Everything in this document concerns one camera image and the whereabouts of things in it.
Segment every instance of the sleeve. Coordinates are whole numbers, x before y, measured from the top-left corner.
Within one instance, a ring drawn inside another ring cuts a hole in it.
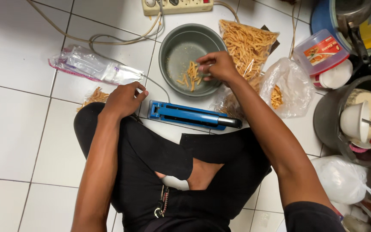
[[[339,216],[327,206],[300,201],[284,209],[287,232],[345,232]]]

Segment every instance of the container label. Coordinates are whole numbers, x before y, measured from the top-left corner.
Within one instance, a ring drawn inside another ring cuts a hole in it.
[[[332,55],[342,50],[342,47],[337,44],[337,41],[333,36],[329,36],[326,39],[318,42],[313,47],[304,51],[309,62],[312,66],[317,65],[320,62],[327,60]]]

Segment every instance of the power strip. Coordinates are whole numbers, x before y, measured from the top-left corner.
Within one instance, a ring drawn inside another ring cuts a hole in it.
[[[145,16],[158,15],[160,7],[158,3],[155,6],[148,7],[146,0],[141,0]],[[161,0],[164,14],[181,14],[192,12],[210,11],[213,8],[214,0],[178,0],[178,5],[174,6],[169,0]]]

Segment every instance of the black pants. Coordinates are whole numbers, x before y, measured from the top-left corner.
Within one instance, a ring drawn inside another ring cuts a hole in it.
[[[77,113],[75,134],[88,157],[104,103],[91,103]],[[125,231],[139,231],[155,219],[162,181],[154,171],[186,180],[193,157],[208,163],[224,163],[206,190],[170,188],[165,217],[204,218],[229,231],[263,178],[270,163],[249,128],[229,134],[183,134],[180,144],[152,132],[131,117],[121,121],[118,171],[111,204],[123,214]]]

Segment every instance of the blue impulse sealer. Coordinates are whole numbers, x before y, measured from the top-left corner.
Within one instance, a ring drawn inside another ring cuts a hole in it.
[[[226,113],[153,100],[150,101],[148,118],[215,130],[224,130],[226,126],[234,128],[241,128],[243,126],[240,119],[229,118]]]

